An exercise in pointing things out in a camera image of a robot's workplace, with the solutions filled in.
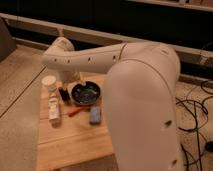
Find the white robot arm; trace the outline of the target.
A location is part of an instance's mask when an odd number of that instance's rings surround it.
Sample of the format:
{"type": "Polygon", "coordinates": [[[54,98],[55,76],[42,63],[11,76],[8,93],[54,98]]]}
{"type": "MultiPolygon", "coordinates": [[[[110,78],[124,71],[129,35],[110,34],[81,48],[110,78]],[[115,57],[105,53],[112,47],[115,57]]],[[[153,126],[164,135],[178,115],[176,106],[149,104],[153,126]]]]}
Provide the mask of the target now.
{"type": "Polygon", "coordinates": [[[57,38],[46,67],[105,75],[102,107],[120,171],[184,171],[175,116],[180,60],[164,43],[134,42],[73,51],[57,38]]]}

